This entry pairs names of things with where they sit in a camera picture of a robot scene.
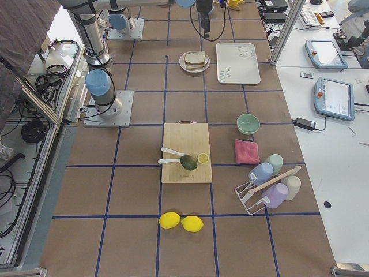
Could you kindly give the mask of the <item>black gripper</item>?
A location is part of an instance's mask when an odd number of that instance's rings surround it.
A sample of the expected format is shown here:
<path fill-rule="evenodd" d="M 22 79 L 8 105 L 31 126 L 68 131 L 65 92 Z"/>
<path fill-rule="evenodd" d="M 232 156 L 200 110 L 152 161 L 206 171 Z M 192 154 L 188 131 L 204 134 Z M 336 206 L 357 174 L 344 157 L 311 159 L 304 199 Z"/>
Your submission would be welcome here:
<path fill-rule="evenodd" d="M 210 32 L 210 18 L 209 12 L 213 9 L 213 1 L 212 0 L 196 0 L 195 6 L 197 12 L 202 14 L 202 28 L 204 33 Z"/>

